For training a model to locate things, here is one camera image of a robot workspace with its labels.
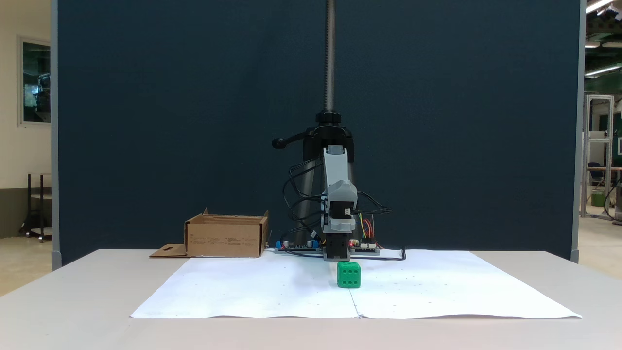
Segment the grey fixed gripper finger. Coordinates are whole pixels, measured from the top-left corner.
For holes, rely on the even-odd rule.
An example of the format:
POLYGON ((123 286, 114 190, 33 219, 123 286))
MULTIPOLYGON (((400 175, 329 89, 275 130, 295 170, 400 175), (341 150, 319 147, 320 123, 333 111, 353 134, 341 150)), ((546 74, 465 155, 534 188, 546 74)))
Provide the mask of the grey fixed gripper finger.
POLYGON ((358 189, 348 180, 340 180, 328 186, 328 203, 332 202, 358 202, 358 189))

